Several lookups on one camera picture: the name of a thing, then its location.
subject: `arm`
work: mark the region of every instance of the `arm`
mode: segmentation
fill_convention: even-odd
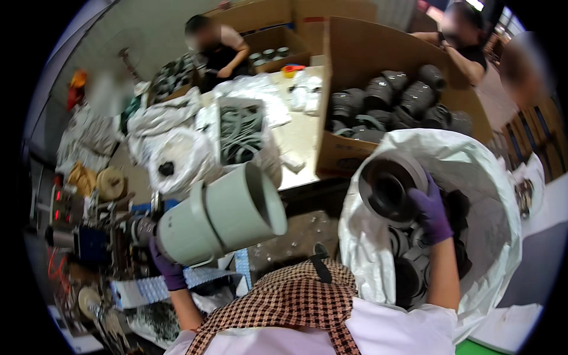
[[[455,48],[448,45],[446,41],[443,42],[443,45],[450,58],[456,63],[458,69],[466,76],[470,84],[477,85],[483,80],[485,69],[480,63],[465,58]]]
[[[242,42],[237,48],[235,48],[235,50],[237,51],[237,55],[235,56],[235,58],[233,58],[232,61],[229,62],[229,64],[227,64],[225,68],[219,71],[219,73],[217,74],[219,78],[229,77],[233,70],[237,67],[237,65],[241,64],[241,62],[247,58],[250,48],[248,44]]]
[[[185,289],[170,291],[170,299],[176,310],[180,330],[188,330],[197,333],[203,317],[191,298],[187,287]]]
[[[412,35],[433,45],[440,45],[438,32],[414,32]]]
[[[183,276],[183,267],[179,264],[172,264],[160,253],[154,236],[150,238],[149,244],[154,264],[156,264],[156,267],[164,276],[164,282],[168,287],[168,291],[170,291],[170,299],[178,316],[179,328],[197,332],[203,317],[187,289],[185,277]]]
[[[428,195],[410,189],[408,195],[420,211],[421,225],[430,244],[430,286],[427,302],[456,310],[460,303],[460,278],[454,250],[453,232],[446,218],[440,188],[430,174]]]

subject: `white shirt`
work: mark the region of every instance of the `white shirt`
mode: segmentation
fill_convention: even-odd
[[[454,354],[452,334],[457,324],[454,310],[423,304],[406,313],[402,308],[353,298],[351,318],[345,325],[362,355]],[[179,333],[164,355],[184,355],[195,333]],[[217,333],[205,355],[334,355],[329,336],[315,328],[266,327],[229,329]]]

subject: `purple glove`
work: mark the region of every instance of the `purple glove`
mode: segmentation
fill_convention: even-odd
[[[454,232],[452,232],[448,218],[446,218],[440,188],[428,172],[426,172],[426,176],[428,177],[428,196],[418,189],[410,189],[408,196],[420,211],[423,218],[421,224],[424,233],[430,244],[434,245],[451,238]]]
[[[166,259],[160,253],[158,246],[156,245],[156,238],[150,238],[150,251],[152,252],[152,259],[154,259],[154,264],[164,276],[164,281],[169,291],[182,290],[187,288],[185,283],[185,277],[183,277],[183,266],[179,264],[172,264],[171,261]]]

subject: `checkered apron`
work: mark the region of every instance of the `checkered apron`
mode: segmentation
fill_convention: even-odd
[[[264,275],[247,295],[217,308],[197,329],[186,355],[201,355],[231,328],[306,326],[329,334],[337,354],[360,355],[345,321],[357,294],[353,274],[330,259],[310,260]]]

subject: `person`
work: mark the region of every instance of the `person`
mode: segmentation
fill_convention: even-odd
[[[195,15],[185,24],[185,42],[190,50],[198,50],[207,60],[200,90],[211,91],[217,84],[248,74],[249,46],[233,28],[212,19]]]
[[[426,303],[406,310],[357,297],[353,274],[325,253],[262,277],[243,297],[205,319],[195,306],[182,266],[160,254],[181,332],[165,352],[182,354],[454,354],[460,284],[452,230],[440,189],[427,173],[427,194],[408,195],[421,213],[429,238],[430,284]]]
[[[442,32],[414,32],[413,36],[440,46],[465,75],[471,85],[478,85],[487,71],[481,40],[481,12],[465,2],[448,6],[442,20]]]

